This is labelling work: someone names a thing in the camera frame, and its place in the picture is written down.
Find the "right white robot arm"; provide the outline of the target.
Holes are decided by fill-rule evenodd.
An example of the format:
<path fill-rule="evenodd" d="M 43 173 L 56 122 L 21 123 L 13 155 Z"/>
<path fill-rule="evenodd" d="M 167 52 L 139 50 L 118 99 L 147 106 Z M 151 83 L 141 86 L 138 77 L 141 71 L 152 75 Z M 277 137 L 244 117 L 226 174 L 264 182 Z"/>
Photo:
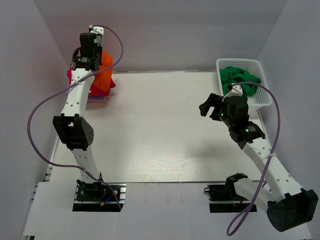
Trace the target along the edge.
<path fill-rule="evenodd" d="M 210 118 L 227 126 L 231 139 L 253 161 L 270 187 L 270 190 L 258 190 L 258 184 L 247 175 L 236 173 L 226 178 L 224 191 L 216 193 L 212 200 L 227 195 L 232 200 L 245 198 L 254 201 L 279 232 L 310 222 L 319 200 L 317 194 L 312 189 L 305 190 L 271 153 L 265 134 L 249 119 L 245 99 L 241 96 L 224 98 L 212 93 L 199 106 L 201 116 L 205 117 L 210 108 L 213 108 Z"/>

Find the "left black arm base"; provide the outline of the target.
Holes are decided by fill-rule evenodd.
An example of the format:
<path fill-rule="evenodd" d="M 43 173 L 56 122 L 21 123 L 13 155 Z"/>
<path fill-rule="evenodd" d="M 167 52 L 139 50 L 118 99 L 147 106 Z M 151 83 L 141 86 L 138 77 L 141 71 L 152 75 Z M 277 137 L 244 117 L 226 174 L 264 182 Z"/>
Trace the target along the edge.
<path fill-rule="evenodd" d="M 73 212 L 116 213 L 124 206 L 126 184 L 116 183 L 107 187 L 101 183 L 77 180 Z"/>

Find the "orange t-shirt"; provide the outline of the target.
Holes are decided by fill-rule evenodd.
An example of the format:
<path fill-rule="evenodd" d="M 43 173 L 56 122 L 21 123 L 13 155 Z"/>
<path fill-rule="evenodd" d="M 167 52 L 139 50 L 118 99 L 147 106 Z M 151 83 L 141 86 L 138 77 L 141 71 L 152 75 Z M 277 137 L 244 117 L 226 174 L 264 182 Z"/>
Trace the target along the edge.
<path fill-rule="evenodd" d="M 108 55 L 104 50 L 102 51 L 101 65 L 98 70 L 105 70 L 113 65 L 113 58 Z M 113 69 L 110 68 L 102 73 L 98 73 L 94 76 L 92 88 L 95 87 L 100 92 L 107 93 L 110 90 L 111 84 L 114 83 L 112 80 Z"/>

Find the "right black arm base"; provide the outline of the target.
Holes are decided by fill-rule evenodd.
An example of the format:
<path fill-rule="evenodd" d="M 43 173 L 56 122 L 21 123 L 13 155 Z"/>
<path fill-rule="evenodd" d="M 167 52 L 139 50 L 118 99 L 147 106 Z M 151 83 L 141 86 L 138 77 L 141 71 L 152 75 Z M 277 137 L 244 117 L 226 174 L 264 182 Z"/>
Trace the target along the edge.
<path fill-rule="evenodd" d="M 210 184 L 203 189 L 208 195 L 210 213 L 240 213 L 249 206 L 244 197 L 231 197 L 224 184 Z"/>

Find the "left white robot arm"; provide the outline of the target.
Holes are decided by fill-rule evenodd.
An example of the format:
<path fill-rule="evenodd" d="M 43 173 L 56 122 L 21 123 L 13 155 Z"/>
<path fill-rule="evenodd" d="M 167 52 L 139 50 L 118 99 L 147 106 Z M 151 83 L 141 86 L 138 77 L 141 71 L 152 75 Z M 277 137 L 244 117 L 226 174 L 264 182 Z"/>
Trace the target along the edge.
<path fill-rule="evenodd" d="M 74 87 L 67 94 L 66 103 L 59 116 L 54 116 L 53 126 L 60 141 L 73 154 L 76 164 L 81 168 L 81 178 L 77 180 L 80 194 L 93 200 L 102 199 L 106 187 L 100 184 L 102 174 L 98 170 L 91 145 L 94 140 L 94 129 L 85 120 L 87 100 L 95 72 L 101 63 L 101 34 L 93 31 L 79 36 L 80 47 L 72 55 L 68 72 L 70 84 Z"/>

